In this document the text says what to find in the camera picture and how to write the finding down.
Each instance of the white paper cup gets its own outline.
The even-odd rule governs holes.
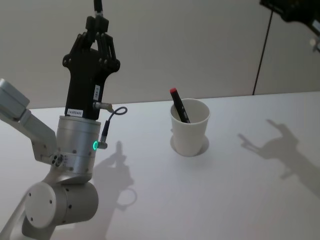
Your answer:
[[[175,105],[172,105],[173,144],[180,155],[193,157],[203,145],[210,109],[197,99],[182,99],[182,103],[191,123],[181,122]]]

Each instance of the marker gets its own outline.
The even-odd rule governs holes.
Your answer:
[[[176,111],[178,112],[179,117],[181,119],[181,122],[189,124],[190,123],[189,117],[187,115],[186,109],[181,101],[181,98],[178,94],[177,89],[175,87],[171,88],[170,93],[171,93]]]

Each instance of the green led light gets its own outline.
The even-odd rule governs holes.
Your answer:
[[[93,150],[97,150],[98,148],[98,141],[95,141],[92,145]]]

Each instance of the label sticker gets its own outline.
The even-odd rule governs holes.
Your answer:
[[[71,108],[68,108],[68,111],[67,113],[68,115],[70,116],[73,116],[73,117],[80,117],[82,118],[83,114],[84,114],[84,111],[83,110],[78,110],[78,109],[71,109]]]
[[[312,26],[320,32],[320,22],[314,20]]]
[[[96,100],[96,101],[99,100],[99,93],[100,93],[100,86],[95,85],[94,94],[93,94],[93,100]]]

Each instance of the white table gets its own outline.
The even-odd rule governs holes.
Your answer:
[[[96,155],[96,216],[58,227],[52,239],[319,240],[320,92],[203,101],[209,147],[192,158],[171,147],[171,102],[126,104],[128,113],[111,121],[109,148]],[[64,109],[32,112],[56,130]],[[284,135],[267,119],[284,124]],[[239,134],[256,147],[242,147]],[[49,166],[4,123],[0,146],[2,229]]]

